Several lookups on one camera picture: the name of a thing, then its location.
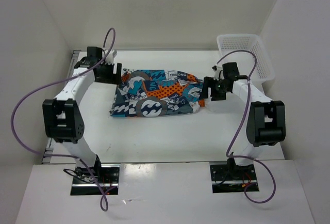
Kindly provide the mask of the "colourful patterned shorts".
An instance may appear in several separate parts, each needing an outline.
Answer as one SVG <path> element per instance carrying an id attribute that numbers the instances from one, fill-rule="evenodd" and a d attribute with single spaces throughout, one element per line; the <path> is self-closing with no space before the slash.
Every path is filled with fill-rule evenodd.
<path id="1" fill-rule="evenodd" d="M 192 114 L 205 107 L 203 81 L 177 70 L 123 69 L 112 117 L 161 117 Z"/>

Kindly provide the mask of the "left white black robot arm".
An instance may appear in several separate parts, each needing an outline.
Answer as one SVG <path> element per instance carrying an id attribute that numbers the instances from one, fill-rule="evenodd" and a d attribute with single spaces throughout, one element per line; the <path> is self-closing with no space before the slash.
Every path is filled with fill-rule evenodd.
<path id="1" fill-rule="evenodd" d="M 77 175 L 85 175 L 93 183 L 101 180 L 103 170 L 98 155 L 84 138 L 85 124 L 79 105 L 93 83 L 121 82 L 122 65 L 114 64 L 116 55 L 116 50 L 88 47 L 87 55 L 75 64 L 71 80 L 53 99 L 42 104 L 47 137 L 62 144 L 76 161 Z"/>

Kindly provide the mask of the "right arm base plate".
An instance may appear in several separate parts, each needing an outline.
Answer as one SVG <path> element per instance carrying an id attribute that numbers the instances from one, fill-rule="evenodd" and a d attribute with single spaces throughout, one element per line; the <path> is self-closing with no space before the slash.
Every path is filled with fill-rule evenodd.
<path id="1" fill-rule="evenodd" d="M 222 164 L 210 164 L 212 192 L 217 193 L 243 193 L 259 191 L 255 168 L 252 164 L 238 166 L 229 171 L 228 166 Z"/>

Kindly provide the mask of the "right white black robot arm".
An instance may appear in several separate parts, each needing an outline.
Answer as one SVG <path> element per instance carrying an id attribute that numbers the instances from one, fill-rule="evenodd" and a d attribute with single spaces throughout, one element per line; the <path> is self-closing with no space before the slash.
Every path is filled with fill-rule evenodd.
<path id="1" fill-rule="evenodd" d="M 213 66 L 214 76 L 205 77 L 201 96 L 210 101 L 224 101 L 232 93 L 245 103 L 243 121 L 246 145 L 239 152 L 229 151 L 226 173 L 238 179 L 251 168 L 266 147 L 282 142 L 286 137 L 285 105 L 274 101 L 256 88 L 248 75 L 240 74 L 235 62 Z"/>

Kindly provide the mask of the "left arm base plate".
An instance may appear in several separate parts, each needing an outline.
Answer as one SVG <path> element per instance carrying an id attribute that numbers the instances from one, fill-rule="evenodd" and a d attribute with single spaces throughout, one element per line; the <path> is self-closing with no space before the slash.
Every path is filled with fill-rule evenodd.
<path id="1" fill-rule="evenodd" d="M 71 196 L 96 196 L 101 195 L 95 180 L 84 168 L 64 169 L 72 180 Z M 95 175 L 100 187 L 106 195 L 118 195 L 119 192 L 120 165 L 103 165 L 100 176 Z"/>

